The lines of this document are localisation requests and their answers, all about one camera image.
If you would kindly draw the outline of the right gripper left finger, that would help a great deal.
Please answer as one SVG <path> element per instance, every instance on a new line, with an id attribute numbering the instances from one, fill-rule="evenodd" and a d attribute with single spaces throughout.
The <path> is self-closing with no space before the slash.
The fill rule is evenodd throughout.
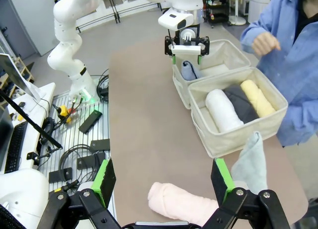
<path id="1" fill-rule="evenodd" d="M 64 190 L 51 194 L 37 227 L 75 229 L 79 221 L 90 220 L 95 229 L 119 229 L 120 225 L 108 210 L 115 182 L 112 159 L 105 159 L 93 188 L 84 188 L 71 196 Z"/>

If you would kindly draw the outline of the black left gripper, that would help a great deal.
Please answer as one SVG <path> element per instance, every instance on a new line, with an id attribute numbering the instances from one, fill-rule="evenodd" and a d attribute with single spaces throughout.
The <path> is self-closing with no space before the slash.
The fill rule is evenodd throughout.
<path id="1" fill-rule="evenodd" d="M 199 54 L 198 64 L 202 58 L 210 53 L 210 39 L 208 36 L 199 39 L 200 25 L 193 25 L 179 30 L 179 44 L 173 42 L 169 36 L 165 36 L 164 53 L 169 55 L 172 64 L 175 65 L 175 54 Z"/>

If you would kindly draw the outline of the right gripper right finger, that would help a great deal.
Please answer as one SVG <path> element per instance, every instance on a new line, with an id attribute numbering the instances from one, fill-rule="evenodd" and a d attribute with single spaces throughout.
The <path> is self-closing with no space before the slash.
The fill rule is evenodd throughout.
<path id="1" fill-rule="evenodd" d="M 211 181 L 219 207 L 203 225 L 204 229 L 231 229 L 237 220 L 247 220 L 253 229 L 290 227 L 277 194 L 272 190 L 254 194 L 235 187 L 222 158 L 213 159 Z"/>

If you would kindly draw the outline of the person's right hand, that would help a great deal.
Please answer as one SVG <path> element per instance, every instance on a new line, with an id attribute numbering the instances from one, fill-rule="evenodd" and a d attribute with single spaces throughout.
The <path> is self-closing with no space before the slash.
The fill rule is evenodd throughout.
<path id="1" fill-rule="evenodd" d="M 252 49 L 259 56 L 265 56 L 273 50 L 281 50 L 278 39 L 269 32 L 264 32 L 255 37 Z"/>

